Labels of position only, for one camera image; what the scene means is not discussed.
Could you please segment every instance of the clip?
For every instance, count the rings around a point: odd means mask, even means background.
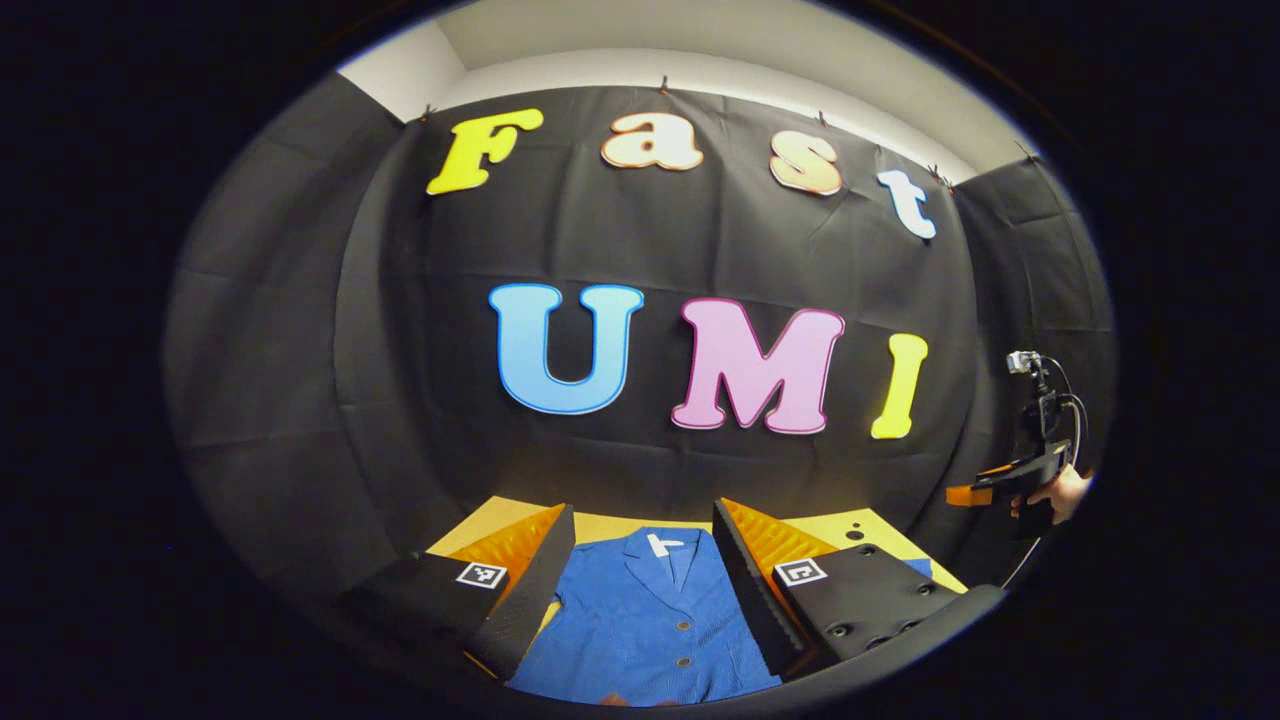
[[[1032,154],[1030,154],[1030,152],[1029,152],[1029,151],[1028,151],[1028,150],[1027,150],[1025,147],[1023,147],[1023,143],[1021,143],[1021,142],[1018,142],[1018,141],[1015,140],[1015,141],[1014,141],[1014,145],[1016,145],[1016,146],[1018,146],[1018,149],[1019,149],[1019,150],[1021,150],[1021,151],[1023,151],[1023,154],[1024,154],[1024,155],[1027,155],[1027,159],[1028,159],[1028,160],[1030,160],[1032,163],[1038,163],[1038,161],[1039,161],[1039,159],[1038,159],[1038,158],[1036,158],[1036,156],[1034,156],[1034,155],[1032,155]]]
[[[947,192],[950,192],[951,195],[956,193],[955,186],[951,184],[951,181],[948,181],[945,176],[938,173],[937,164],[927,165],[924,169],[928,170],[931,176],[933,176],[933,179],[937,181],[938,184],[947,188]]]

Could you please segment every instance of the blue letter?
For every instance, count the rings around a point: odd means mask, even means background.
[[[622,392],[631,314],[644,307],[644,295],[634,287],[598,284],[582,291],[581,302],[595,315],[591,374],[566,383],[547,370],[547,328],[552,310],[559,307],[559,291],[515,283],[489,293],[489,305],[498,311],[498,374],[522,405],[556,415],[582,415]]]
[[[877,174],[876,179],[881,181],[881,184],[888,188],[890,195],[893,197],[893,209],[897,210],[897,219],[902,220],[906,229],[924,240],[938,234],[933,220],[925,220],[924,215],[920,215],[919,205],[915,204],[916,200],[924,202],[924,191],[911,184],[911,178],[906,177],[906,173],[902,170],[886,170]]]

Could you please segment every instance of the ceiling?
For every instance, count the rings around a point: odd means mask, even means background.
[[[467,70],[605,47],[682,50],[782,70],[874,105],[977,172],[1032,142],[905,46],[805,0],[479,0],[438,18]]]

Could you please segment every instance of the wrinkled fabric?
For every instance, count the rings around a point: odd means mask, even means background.
[[[668,555],[658,557],[650,533],[682,544],[662,546]],[[639,707],[709,702],[780,684],[705,530],[641,528],[581,544],[556,597],[559,611],[508,687],[585,703],[617,694]]]

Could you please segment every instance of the letter u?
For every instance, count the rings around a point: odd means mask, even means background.
[[[521,405],[556,415],[594,413],[613,402],[627,379],[631,314],[644,307],[634,287],[598,284],[582,291],[582,306],[595,316],[591,373],[567,383],[547,369],[547,331],[561,293],[545,284],[495,287],[489,305],[498,311],[498,374]]]

